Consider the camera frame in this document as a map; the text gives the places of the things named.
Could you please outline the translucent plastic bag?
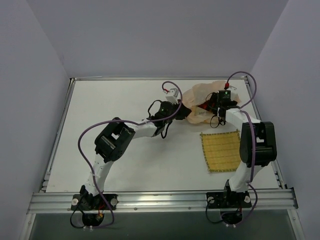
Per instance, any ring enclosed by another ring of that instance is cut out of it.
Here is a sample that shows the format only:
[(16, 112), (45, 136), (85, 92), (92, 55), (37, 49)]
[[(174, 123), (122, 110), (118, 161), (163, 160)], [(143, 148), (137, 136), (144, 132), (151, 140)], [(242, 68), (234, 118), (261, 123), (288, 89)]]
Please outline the translucent plastic bag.
[(182, 95), (182, 103), (185, 107), (191, 110), (187, 116), (187, 120), (191, 124), (210, 123), (213, 113), (200, 107), (208, 101), (212, 93), (217, 93), (223, 90), (225, 81), (216, 80), (210, 83), (198, 83), (185, 91)]

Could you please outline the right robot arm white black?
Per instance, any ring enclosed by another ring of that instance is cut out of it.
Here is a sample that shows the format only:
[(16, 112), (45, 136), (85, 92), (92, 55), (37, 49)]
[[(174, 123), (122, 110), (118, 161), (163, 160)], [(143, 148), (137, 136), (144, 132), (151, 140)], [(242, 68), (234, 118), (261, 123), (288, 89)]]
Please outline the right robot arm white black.
[(210, 93), (205, 102), (217, 117), (218, 124), (233, 125), (240, 135), (240, 164), (235, 174), (227, 180), (222, 193), (223, 203), (234, 206), (249, 189), (257, 173), (277, 158), (277, 145), (274, 124), (261, 121), (249, 115), (236, 100), (232, 92), (224, 89)]

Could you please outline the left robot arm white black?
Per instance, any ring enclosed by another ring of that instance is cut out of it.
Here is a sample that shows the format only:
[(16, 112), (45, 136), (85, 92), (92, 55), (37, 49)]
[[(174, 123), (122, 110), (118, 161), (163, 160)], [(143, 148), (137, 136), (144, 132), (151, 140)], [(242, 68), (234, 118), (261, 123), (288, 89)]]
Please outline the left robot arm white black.
[(132, 140), (158, 135), (165, 138), (163, 131), (166, 131), (174, 120), (186, 119), (191, 112), (180, 100), (177, 103), (161, 101), (159, 110), (154, 115), (149, 115), (147, 119), (139, 122), (115, 117), (87, 128), (85, 132), (99, 125), (106, 125), (94, 140), (97, 159), (89, 166), (90, 176), (80, 189), (80, 194), (84, 196), (83, 204), (90, 210), (100, 206), (99, 194), (104, 190), (111, 166), (123, 156)]

